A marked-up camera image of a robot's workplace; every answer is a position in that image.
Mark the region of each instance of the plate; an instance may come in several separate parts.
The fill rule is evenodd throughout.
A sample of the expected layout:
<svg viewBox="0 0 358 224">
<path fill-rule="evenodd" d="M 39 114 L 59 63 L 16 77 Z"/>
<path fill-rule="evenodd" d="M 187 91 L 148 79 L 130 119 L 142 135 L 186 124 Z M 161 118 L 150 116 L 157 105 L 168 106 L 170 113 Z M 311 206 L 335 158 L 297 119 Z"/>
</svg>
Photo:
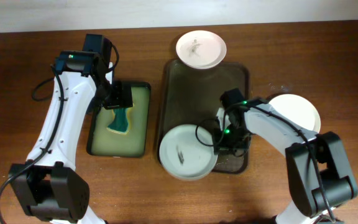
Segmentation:
<svg viewBox="0 0 358 224">
<path fill-rule="evenodd" d="M 213 147 L 202 145 L 195 136 L 196 126 L 179 125 L 164 135 L 160 144 L 160 161 L 164 169 L 180 180 L 198 180 L 214 168 L 218 155 Z M 198 137 L 205 144 L 212 144 L 211 134 L 202 127 Z"/>
<path fill-rule="evenodd" d="M 302 128 L 320 132 L 321 120 L 317 109 L 302 96 L 278 95 L 269 102 L 274 109 Z"/>
<path fill-rule="evenodd" d="M 222 38 L 210 31 L 196 30 L 180 37 L 177 54 L 191 68 L 215 67 L 226 56 L 226 44 Z"/>
</svg>

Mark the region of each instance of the sponge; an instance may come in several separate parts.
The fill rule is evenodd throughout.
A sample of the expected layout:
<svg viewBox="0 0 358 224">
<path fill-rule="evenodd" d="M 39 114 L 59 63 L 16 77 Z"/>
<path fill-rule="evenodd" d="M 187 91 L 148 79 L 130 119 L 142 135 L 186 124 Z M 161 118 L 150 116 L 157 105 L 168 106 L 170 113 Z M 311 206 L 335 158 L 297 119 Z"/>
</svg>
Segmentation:
<svg viewBox="0 0 358 224">
<path fill-rule="evenodd" d="M 119 108 L 112 110 L 113 121 L 107 126 L 107 130 L 117 134 L 127 134 L 129 131 L 128 112 L 131 108 Z"/>
</svg>

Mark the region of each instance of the wooden table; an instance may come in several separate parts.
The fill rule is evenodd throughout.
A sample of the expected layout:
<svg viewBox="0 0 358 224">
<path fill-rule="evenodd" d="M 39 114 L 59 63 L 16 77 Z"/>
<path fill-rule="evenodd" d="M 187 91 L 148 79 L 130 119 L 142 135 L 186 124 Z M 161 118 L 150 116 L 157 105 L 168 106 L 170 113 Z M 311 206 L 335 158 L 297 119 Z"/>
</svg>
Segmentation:
<svg viewBox="0 0 358 224">
<path fill-rule="evenodd" d="M 49 64 L 61 50 L 80 50 L 85 34 L 95 33 L 118 47 L 118 78 L 152 85 L 141 159 L 88 155 L 90 117 L 85 118 L 76 171 L 89 183 L 89 204 L 101 218 L 110 223 L 217 223 L 280 213 L 290 201 L 285 160 L 260 137 L 253 138 L 250 166 L 241 175 L 212 173 L 183 182 L 155 159 L 163 68 L 177 57 L 179 36 L 196 29 L 226 41 L 224 60 L 249 69 L 254 96 L 286 90 L 309 99 L 320 113 L 321 132 L 342 138 L 358 183 L 358 21 L 347 21 L 0 34 L 0 185 L 13 162 L 24 162 L 49 107 L 48 101 L 32 101 L 31 90 L 52 76 Z M 45 89 L 50 93 L 52 86 Z M 8 223 L 39 222 L 24 215 L 10 187 L 1 204 Z M 358 197 L 334 212 L 347 223 L 358 223 Z"/>
</svg>

